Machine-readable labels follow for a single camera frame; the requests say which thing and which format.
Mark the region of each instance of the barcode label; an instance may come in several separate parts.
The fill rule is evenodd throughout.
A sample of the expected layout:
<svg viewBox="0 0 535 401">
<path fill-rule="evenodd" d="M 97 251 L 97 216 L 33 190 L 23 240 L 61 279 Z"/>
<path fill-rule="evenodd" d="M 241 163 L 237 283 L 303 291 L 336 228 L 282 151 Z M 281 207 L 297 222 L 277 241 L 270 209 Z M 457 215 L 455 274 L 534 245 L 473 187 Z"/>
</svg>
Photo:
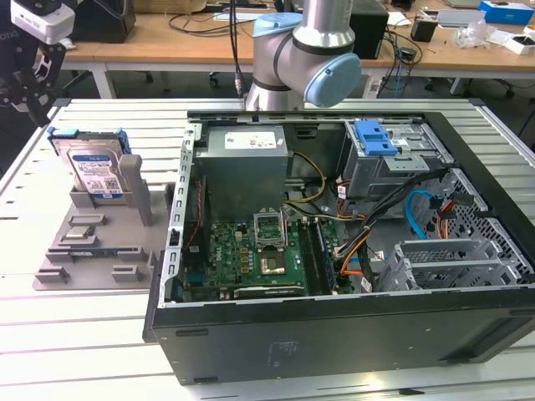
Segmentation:
<svg viewBox="0 0 535 401">
<path fill-rule="evenodd" d="M 114 161 L 108 155 L 73 155 L 74 168 L 85 189 L 92 195 L 111 198 L 122 195 L 123 189 L 114 170 Z"/>
<path fill-rule="evenodd" d="M 106 188 L 108 190 L 118 190 L 120 188 L 119 182 L 115 178 L 106 179 L 104 180 L 104 183 L 106 184 Z"/>
</svg>

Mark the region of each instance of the sticker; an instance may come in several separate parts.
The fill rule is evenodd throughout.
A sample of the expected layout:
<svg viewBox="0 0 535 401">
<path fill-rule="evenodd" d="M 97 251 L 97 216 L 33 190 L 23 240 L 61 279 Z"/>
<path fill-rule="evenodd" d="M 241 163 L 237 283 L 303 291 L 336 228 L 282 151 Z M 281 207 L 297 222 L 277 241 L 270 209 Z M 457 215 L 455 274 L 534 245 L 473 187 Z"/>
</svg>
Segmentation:
<svg viewBox="0 0 535 401">
<path fill-rule="evenodd" d="M 108 155 L 74 155 L 73 165 L 90 194 L 103 198 L 123 194 L 117 175 L 110 171 L 113 163 Z"/>
<path fill-rule="evenodd" d="M 225 149 L 276 149 L 274 132 L 227 132 Z"/>
<path fill-rule="evenodd" d="M 369 261 L 385 261 L 385 253 L 383 251 L 377 251 L 375 257 L 372 257 Z"/>
<path fill-rule="evenodd" d="M 409 143 L 403 138 L 398 140 L 390 140 L 393 146 L 409 146 Z"/>
<path fill-rule="evenodd" d="M 371 292 L 371 284 L 368 280 L 366 280 L 366 277 L 362 277 L 362 281 L 360 282 L 360 285 L 366 292 Z"/>
<path fill-rule="evenodd" d="M 71 256 L 93 256 L 91 252 L 70 252 Z"/>
<path fill-rule="evenodd" d="M 338 198 L 340 199 L 345 199 L 346 196 L 345 196 L 345 186 L 343 185 L 338 185 Z"/>
<path fill-rule="evenodd" d="M 299 343 L 287 341 L 285 343 L 271 343 L 267 348 L 267 365 L 271 368 L 288 366 L 297 357 Z"/>
</svg>

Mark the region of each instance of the black side panel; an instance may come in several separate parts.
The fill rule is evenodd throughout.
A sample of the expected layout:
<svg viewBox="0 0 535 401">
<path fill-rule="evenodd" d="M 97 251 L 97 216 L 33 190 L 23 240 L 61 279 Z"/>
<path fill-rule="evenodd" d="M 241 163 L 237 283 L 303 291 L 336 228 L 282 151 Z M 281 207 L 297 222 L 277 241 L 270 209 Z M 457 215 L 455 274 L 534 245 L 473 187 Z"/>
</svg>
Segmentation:
<svg viewBox="0 0 535 401">
<path fill-rule="evenodd" d="M 308 310 L 314 307 L 310 302 Z M 184 385 L 206 378 L 223 383 L 483 362 L 497 353 L 496 343 L 487 343 L 489 329 L 510 323 L 517 335 L 500 332 L 503 349 L 533 330 L 532 318 L 480 309 L 211 325 L 190 336 L 173 327 L 155 333 L 166 338 L 160 345 L 170 362 L 183 361 L 171 366 Z M 465 349 L 470 354 L 453 358 Z"/>
</svg>

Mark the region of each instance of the yellow wire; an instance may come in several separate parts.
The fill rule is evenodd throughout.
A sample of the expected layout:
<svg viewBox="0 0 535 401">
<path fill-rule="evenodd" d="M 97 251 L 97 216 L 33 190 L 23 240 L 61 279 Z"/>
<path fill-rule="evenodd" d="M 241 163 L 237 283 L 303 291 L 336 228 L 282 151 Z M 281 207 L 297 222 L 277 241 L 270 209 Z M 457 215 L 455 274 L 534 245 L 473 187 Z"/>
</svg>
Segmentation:
<svg viewBox="0 0 535 401">
<path fill-rule="evenodd" d="M 308 156 L 304 155 L 303 153 L 300 153 L 300 152 L 293 152 L 295 155 L 299 155 L 301 156 L 302 158 L 304 158 L 308 163 L 310 163 L 310 165 L 316 169 L 316 171 L 319 173 L 320 177 L 321 177 L 321 187 L 319 188 L 319 191 L 317 194 L 315 195 L 312 195 L 312 196 L 309 196 L 307 198 L 303 198 L 303 199 L 297 199 L 297 200 L 285 200 L 284 203 L 307 203 L 307 202 L 311 202 L 311 201 L 315 201 L 316 199 L 318 199 L 319 197 L 321 197 L 321 195 L 324 194 L 324 191 L 325 191 L 325 181 L 327 180 L 327 177 L 324 176 L 324 173 L 321 171 L 321 169 L 319 169 L 318 165 L 316 165 L 316 163 L 314 163 Z"/>
</svg>

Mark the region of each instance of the white box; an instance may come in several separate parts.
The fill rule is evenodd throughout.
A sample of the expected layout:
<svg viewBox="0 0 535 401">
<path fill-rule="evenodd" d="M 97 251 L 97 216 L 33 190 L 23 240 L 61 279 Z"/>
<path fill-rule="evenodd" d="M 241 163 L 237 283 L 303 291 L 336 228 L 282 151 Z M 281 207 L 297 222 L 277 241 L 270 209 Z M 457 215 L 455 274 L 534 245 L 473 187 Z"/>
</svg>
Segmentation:
<svg viewBox="0 0 535 401">
<path fill-rule="evenodd" d="M 505 47 L 516 54 L 535 54 L 535 41 L 527 35 L 515 35 L 505 43 Z"/>
</svg>

